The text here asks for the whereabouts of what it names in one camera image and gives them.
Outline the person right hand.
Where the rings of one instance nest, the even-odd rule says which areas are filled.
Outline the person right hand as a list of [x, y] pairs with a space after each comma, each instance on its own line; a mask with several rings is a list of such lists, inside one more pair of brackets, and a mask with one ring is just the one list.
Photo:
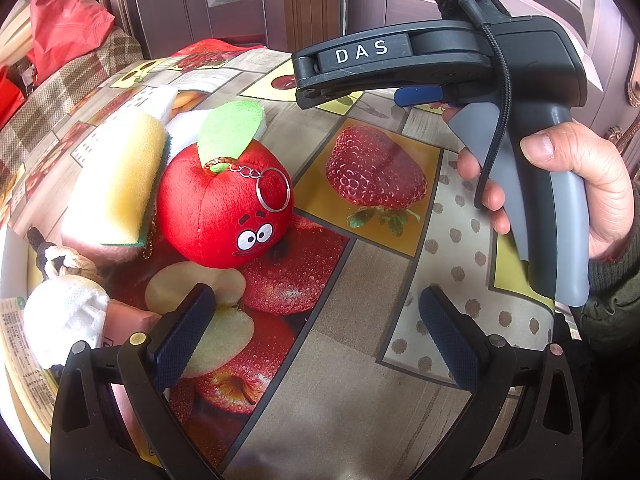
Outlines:
[[639, 265], [639, 251], [631, 243], [634, 187], [616, 147], [579, 122], [563, 122], [526, 136], [520, 147], [537, 168], [570, 171], [584, 179], [590, 258], [610, 266], [628, 264], [634, 272]]

